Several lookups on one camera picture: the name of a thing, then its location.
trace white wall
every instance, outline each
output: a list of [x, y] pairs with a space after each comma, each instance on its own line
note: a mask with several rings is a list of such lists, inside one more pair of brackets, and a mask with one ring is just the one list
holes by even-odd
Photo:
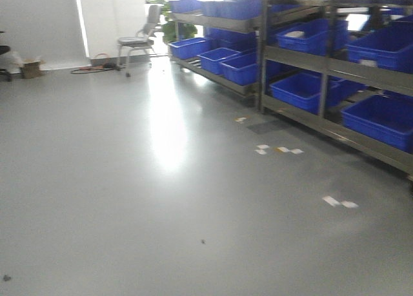
[[117, 38], [135, 35], [146, 22], [145, 0], [81, 2], [91, 58], [100, 53], [116, 57]]
[[[0, 44], [24, 58], [42, 55], [43, 69], [86, 64], [76, 0], [0, 0], [0, 30]], [[0, 67], [9, 62], [10, 53], [0, 56]]]

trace metal shelving rack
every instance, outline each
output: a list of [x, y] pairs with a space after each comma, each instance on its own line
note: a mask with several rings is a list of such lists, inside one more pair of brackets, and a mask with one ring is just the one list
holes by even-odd
[[[297, 18], [305, 17], [308, 14], [314, 14], [319, 11], [319, 7], [300, 7], [291, 10], [287, 10], [284, 12], [279, 12], [276, 14], [272, 14], [271, 22], [273, 24], [281, 24], [285, 22], [289, 22], [291, 20], [295, 20]], [[233, 32], [239, 33], [250, 33], [253, 31], [258, 31], [260, 33], [261, 30], [261, 17], [255, 17], [253, 19], [247, 20], [237, 20], [237, 19], [225, 19], [220, 17], [207, 17], [202, 14], [200, 10], [184, 13], [184, 14], [171, 14], [171, 19], [178, 23], [190, 23], [196, 24], [201, 26], [213, 27], [213, 28], [220, 28], [224, 30], [230, 30]], [[261, 49], [260, 45], [261, 39], [258, 39], [258, 50]], [[259, 89], [261, 88], [260, 82], [256, 82], [254, 84], [248, 84], [246, 86], [241, 86], [236, 84], [232, 81], [225, 79], [223, 76], [212, 74], [211, 72], [204, 70], [200, 67], [200, 60], [198, 58], [191, 58], [191, 59], [178, 59], [176, 57], [171, 57], [171, 60], [176, 62], [183, 68], [187, 68], [207, 79], [210, 79], [225, 88], [233, 91], [234, 93], [240, 95], [241, 97], [250, 97], [250, 96], [258, 96], [259, 97]]]
[[[267, 7], [274, 3], [296, 3], [325, 7], [325, 11], [328, 10], [330, 12], [330, 25], [333, 26], [336, 21], [335, 12], [340, 6], [412, 6], [413, 0], [263, 0], [263, 24], [267, 24], [269, 20]], [[319, 113], [314, 115], [268, 95], [264, 77], [265, 65], [262, 65], [260, 107], [263, 112], [265, 110], [272, 110], [403, 170], [408, 174], [408, 180], [413, 190], [413, 154], [398, 150], [325, 118], [325, 100], [329, 76], [356, 81], [374, 88], [413, 95], [413, 74], [363, 66], [335, 59], [329, 56], [329, 53], [332, 52], [327, 52], [328, 55], [326, 56], [318, 56], [269, 46], [266, 44], [265, 38], [261, 43], [263, 44], [263, 63], [265, 60], [277, 61], [319, 72], [323, 76], [321, 80]]]

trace cardboard box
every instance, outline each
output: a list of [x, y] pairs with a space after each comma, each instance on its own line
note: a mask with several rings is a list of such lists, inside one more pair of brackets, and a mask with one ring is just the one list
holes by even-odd
[[23, 67], [20, 67], [22, 78], [31, 79], [31, 78], [40, 77], [42, 75], [40, 68], [39, 68], [40, 64], [41, 64], [40, 61], [24, 63]]

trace power cord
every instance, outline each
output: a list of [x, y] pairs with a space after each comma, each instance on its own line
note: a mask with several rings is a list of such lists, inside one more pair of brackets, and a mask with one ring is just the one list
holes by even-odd
[[102, 65], [85, 66], [85, 67], [81, 67], [81, 68], [72, 70], [70, 73], [72, 75], [95, 74], [97, 72], [108, 72], [108, 71], [111, 71], [111, 70], [118, 69], [116, 64], [109, 63], [109, 55], [106, 54], [106, 53], [99, 53], [93, 59], [96, 59], [100, 55], [105, 55], [106, 56], [106, 61]]

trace black chair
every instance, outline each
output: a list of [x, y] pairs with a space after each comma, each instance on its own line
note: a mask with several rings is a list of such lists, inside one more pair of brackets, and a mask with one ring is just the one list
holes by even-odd
[[[0, 46], [0, 55], [7, 53], [9, 51], [10, 51], [9, 46]], [[8, 72], [7, 69], [0, 68], [0, 75], [5, 75], [7, 77], [7, 81], [12, 80], [12, 75], [10, 74], [10, 72]]]

